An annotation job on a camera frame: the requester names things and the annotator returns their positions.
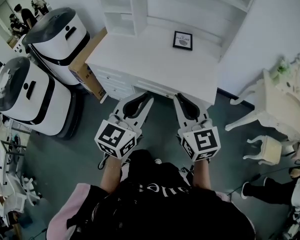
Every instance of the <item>black handle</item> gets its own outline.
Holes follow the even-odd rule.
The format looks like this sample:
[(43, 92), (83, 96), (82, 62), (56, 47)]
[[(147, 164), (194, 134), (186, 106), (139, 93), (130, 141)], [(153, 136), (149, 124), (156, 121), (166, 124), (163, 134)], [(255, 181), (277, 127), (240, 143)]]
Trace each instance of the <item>black handle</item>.
[(30, 100), (32, 92), (34, 91), (36, 85), (36, 81), (31, 81), (28, 91), (26, 92), (26, 97)]
[(76, 31), (76, 27), (73, 26), (66, 34), (65, 34), (65, 40), (68, 40), (69, 37), (71, 37), (71, 35)]

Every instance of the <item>picture frame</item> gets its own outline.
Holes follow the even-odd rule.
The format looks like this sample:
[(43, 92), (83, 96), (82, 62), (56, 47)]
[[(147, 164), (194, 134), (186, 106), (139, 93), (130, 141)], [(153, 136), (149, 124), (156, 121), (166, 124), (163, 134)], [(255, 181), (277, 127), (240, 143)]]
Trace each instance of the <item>picture frame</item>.
[(173, 47), (192, 51), (192, 37), (190, 33), (174, 31)]

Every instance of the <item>robot vacuum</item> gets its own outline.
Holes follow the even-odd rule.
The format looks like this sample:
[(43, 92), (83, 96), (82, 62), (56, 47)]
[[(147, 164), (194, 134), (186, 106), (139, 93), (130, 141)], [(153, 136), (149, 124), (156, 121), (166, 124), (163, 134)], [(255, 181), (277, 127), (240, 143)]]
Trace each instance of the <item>robot vacuum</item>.
[(80, 100), (26, 57), (9, 60), (0, 73), (0, 112), (37, 132), (70, 138)]
[(90, 34), (76, 11), (66, 7), (44, 15), (26, 34), (22, 44), (30, 46), (60, 82), (80, 89), (81, 83), (68, 66), (89, 40)]

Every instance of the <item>white robot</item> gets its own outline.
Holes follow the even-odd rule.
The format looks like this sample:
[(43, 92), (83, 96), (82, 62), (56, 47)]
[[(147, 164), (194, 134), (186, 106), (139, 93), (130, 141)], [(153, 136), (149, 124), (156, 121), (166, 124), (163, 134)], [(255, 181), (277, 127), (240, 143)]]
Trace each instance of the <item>white robot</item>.
[[(154, 102), (149, 92), (131, 95), (117, 104), (108, 120), (103, 120), (94, 141), (104, 152), (105, 160), (110, 156), (123, 159), (131, 153), (142, 137), (141, 127)], [(180, 129), (177, 138), (192, 161), (208, 159), (220, 150), (217, 127), (201, 100), (178, 93), (174, 99)]]

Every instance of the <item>hand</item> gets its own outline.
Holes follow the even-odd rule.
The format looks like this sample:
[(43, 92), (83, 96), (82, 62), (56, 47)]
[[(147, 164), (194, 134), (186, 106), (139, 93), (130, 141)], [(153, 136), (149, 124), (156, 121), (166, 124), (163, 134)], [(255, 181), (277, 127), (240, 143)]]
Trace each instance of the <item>hand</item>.
[(290, 173), (290, 176), (292, 178), (298, 178), (300, 176), (300, 170), (299, 169), (293, 169)]

